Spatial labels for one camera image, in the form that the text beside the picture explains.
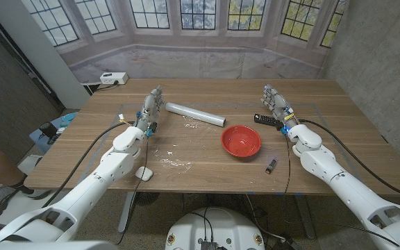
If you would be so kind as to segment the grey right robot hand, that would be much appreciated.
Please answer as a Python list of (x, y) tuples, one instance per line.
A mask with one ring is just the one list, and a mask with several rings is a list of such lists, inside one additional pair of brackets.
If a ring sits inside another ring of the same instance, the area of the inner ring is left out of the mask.
[(282, 123), (281, 132), (286, 134), (289, 130), (298, 125), (299, 122), (294, 116), (294, 111), (283, 95), (271, 85), (266, 85), (263, 91), (262, 103), (265, 104), (272, 113), (277, 124)]

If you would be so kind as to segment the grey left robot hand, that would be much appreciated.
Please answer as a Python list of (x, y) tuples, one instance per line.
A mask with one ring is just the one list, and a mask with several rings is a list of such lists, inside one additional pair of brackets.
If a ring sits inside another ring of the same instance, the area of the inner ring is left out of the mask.
[(145, 98), (142, 110), (137, 114), (135, 123), (135, 127), (141, 129), (147, 137), (156, 132), (156, 120), (163, 104), (163, 89), (158, 85)]

